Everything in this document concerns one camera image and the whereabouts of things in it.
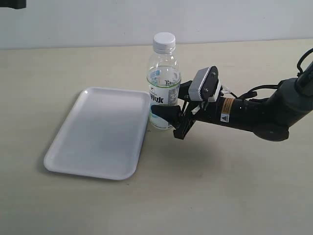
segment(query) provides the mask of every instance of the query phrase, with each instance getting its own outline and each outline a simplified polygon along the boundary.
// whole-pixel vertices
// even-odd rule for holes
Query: white bottle cap
[[[175,50],[175,36],[172,33],[157,33],[153,37],[153,50],[159,54],[171,53]]]

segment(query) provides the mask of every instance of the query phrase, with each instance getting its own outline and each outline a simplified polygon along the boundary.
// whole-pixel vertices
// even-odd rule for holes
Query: white plastic tray
[[[135,172],[150,108],[146,92],[81,92],[46,153],[50,171],[123,180]]]

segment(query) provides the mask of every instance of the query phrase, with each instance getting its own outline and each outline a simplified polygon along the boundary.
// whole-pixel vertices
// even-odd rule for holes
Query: white wall
[[[0,48],[313,38],[313,0],[27,0],[0,8]]]

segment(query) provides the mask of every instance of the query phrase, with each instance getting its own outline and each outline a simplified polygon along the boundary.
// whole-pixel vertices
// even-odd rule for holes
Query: table surface
[[[295,77],[312,45],[178,45],[177,54],[183,81],[216,65],[223,84],[242,94]],[[125,181],[45,170],[45,152],[77,94],[89,86],[146,91],[151,53],[148,46],[0,51],[0,234],[311,235],[313,114],[283,142],[201,122],[181,141],[148,125],[137,171]]]

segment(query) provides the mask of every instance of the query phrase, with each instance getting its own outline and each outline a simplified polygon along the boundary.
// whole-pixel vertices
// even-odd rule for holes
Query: bottle label
[[[175,106],[177,105],[177,98],[179,92],[179,85],[177,83],[171,87],[157,87],[149,84],[149,93],[151,98],[151,105],[163,105],[163,106]],[[166,120],[153,114],[150,110],[150,121],[151,123],[163,130],[167,130],[172,127]]]

